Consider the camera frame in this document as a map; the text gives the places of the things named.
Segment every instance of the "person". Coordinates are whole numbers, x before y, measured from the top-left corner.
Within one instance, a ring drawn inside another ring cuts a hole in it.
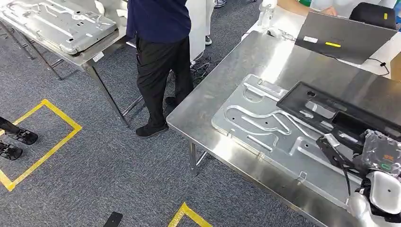
[[[211,18],[212,18],[212,13],[213,9],[216,5],[215,0],[206,0],[206,36],[205,36],[205,44],[207,46],[212,44],[212,40],[210,38],[210,24],[211,24]]]
[[[290,12],[305,17],[308,15],[310,11],[315,11],[312,8],[309,8],[303,5],[302,3],[298,2],[297,0],[278,0],[277,5]],[[320,12],[331,16],[337,16],[337,11],[333,6],[329,6],[328,8],[323,9]]]
[[[393,8],[397,0],[312,0],[311,8],[297,0],[278,0],[277,5],[302,16],[307,16],[310,11],[316,9],[327,15],[349,18],[352,10],[361,2]]]
[[[38,136],[26,129],[15,126],[13,123],[7,121],[6,119],[0,117],[0,129],[3,129],[6,136],[25,143],[27,145],[32,145],[36,142]],[[3,143],[0,141],[0,156],[9,160],[16,160],[22,154],[22,149],[14,145]]]
[[[147,138],[168,130],[163,116],[167,76],[175,73],[175,97],[167,97],[172,107],[193,90],[190,71],[189,32],[191,19],[187,0],[129,0],[127,35],[136,37],[137,85],[149,110],[148,123],[136,130]]]
[[[214,8],[221,8],[227,4],[227,0],[214,0],[215,6]]]

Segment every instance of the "gray carpet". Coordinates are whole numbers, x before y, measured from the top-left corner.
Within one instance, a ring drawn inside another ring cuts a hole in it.
[[[205,51],[211,70],[240,41],[256,21],[258,4],[229,0],[213,14],[213,45]],[[55,56],[44,52],[47,59]],[[135,50],[128,47],[104,57],[98,71],[121,109],[139,96]],[[121,126],[89,75],[63,63],[58,81],[9,39],[0,40],[0,115],[14,121],[44,98],[82,126],[82,130],[9,192],[0,185],[1,227],[101,227],[112,211],[124,215],[122,227],[166,227],[183,202],[213,226],[311,227],[269,192],[208,157],[200,174],[190,173],[187,142],[169,130],[141,140],[134,129],[146,123],[143,104]],[[169,82],[166,93],[172,93]],[[0,169],[14,180],[72,128],[42,107],[21,126],[39,134],[33,146],[22,146],[15,162],[0,161]],[[9,141],[5,136],[0,139]],[[187,216],[180,227],[197,226]]]

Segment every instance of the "white bottle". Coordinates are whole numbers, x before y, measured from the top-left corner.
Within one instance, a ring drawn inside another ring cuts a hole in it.
[[[277,0],[263,0],[263,2],[259,5],[259,19],[258,26],[260,27],[261,32],[267,32],[270,27],[270,21],[273,17],[273,12],[275,7],[277,6]]]

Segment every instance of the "laptop lid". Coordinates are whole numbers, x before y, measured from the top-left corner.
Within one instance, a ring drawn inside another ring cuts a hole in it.
[[[295,44],[336,59],[362,64],[396,33],[388,28],[310,12]]]

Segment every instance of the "black sneaker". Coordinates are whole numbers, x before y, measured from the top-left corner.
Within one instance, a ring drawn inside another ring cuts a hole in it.
[[[0,157],[14,161],[22,155],[22,149],[0,141]]]
[[[164,99],[167,105],[176,108],[178,106],[177,99],[175,97],[167,97]]]
[[[207,46],[212,45],[212,40],[210,39],[210,37],[209,37],[208,35],[205,36],[205,44],[206,44]]]
[[[7,136],[9,136],[12,139],[18,140],[21,143],[25,143],[27,145],[34,144],[37,140],[37,135],[29,130],[23,129],[19,127],[19,132],[18,133],[11,133],[11,132],[5,132]]]
[[[159,128],[151,127],[148,124],[146,124],[145,126],[138,128],[136,130],[136,134],[141,138],[149,138],[152,136],[156,136],[157,134],[167,130],[168,130],[167,124]]]

